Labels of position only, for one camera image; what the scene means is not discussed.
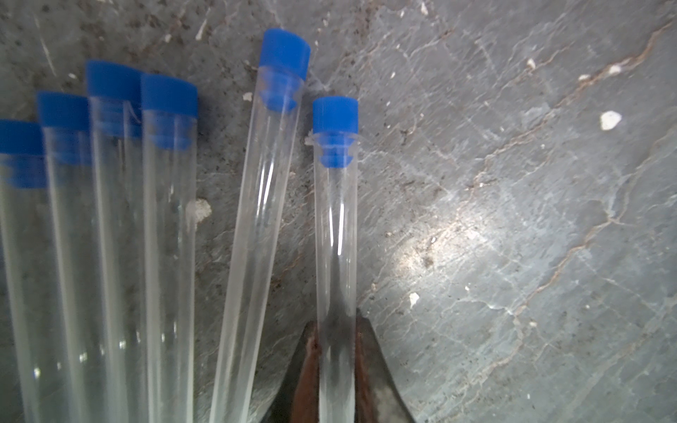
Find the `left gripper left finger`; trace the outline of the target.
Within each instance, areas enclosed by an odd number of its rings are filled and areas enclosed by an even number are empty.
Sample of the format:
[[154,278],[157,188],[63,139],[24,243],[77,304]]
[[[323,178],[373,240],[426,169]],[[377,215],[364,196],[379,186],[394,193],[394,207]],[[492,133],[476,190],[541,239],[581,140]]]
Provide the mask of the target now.
[[308,321],[305,324],[289,365],[287,366],[287,371],[280,384],[280,388],[274,396],[271,405],[266,410],[264,417],[259,421],[260,423],[288,423],[292,421],[294,395],[296,394],[299,382],[301,381],[301,373],[303,373],[303,366],[308,355],[307,345],[310,340],[315,338],[316,331],[316,321]]

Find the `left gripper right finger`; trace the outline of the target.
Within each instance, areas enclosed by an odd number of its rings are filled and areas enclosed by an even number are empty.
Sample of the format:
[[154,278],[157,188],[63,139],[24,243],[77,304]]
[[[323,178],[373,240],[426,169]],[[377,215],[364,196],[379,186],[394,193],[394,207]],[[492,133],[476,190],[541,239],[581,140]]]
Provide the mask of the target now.
[[410,422],[410,413],[384,358],[374,327],[357,310],[355,422]]

